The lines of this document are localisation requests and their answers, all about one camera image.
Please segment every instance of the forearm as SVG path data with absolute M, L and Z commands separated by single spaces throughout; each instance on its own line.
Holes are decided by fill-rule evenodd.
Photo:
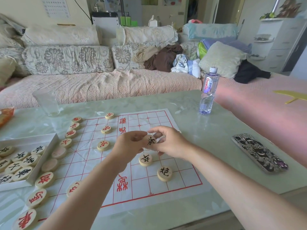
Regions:
M 90 229 L 121 166 L 107 156 L 39 230 Z
M 199 147 L 191 151 L 187 159 L 211 183 L 247 230 L 288 230 L 307 226 L 307 215 L 281 196 L 211 153 Z

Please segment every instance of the orange packaging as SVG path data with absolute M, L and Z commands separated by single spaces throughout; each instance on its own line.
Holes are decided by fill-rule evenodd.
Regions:
M 10 107 L 2 109 L 0 112 L 0 127 L 6 124 L 14 115 L 15 108 Z

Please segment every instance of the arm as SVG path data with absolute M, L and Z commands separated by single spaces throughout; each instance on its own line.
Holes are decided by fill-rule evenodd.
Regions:
M 147 144 L 145 131 L 117 138 L 112 152 L 92 170 L 78 189 L 40 226 L 39 230 L 89 230 L 114 179 Z
M 208 151 L 188 142 L 178 131 L 158 126 L 148 132 L 165 135 L 152 149 L 191 162 L 230 206 L 246 230 L 304 229 L 307 214 L 278 194 L 238 172 Z

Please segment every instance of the hand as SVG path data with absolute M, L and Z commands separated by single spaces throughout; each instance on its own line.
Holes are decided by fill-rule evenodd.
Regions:
M 148 132 L 156 132 L 154 134 L 156 139 L 165 135 L 165 137 L 161 138 L 158 143 L 150 146 L 150 149 L 159 152 L 159 156 L 166 153 L 172 157 L 186 159 L 187 150 L 193 146 L 193 144 L 186 140 L 179 131 L 172 127 L 157 126 L 149 129 Z
M 143 147 L 147 145 L 147 140 L 143 140 L 146 135 L 147 132 L 145 131 L 129 131 L 117 137 L 110 156 L 116 157 L 116 160 L 122 163 L 123 170 L 136 154 L 142 152 Z

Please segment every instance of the phone case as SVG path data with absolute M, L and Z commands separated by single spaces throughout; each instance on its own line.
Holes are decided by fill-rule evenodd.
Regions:
M 279 172 L 288 165 L 249 134 L 234 135 L 232 140 L 265 172 Z

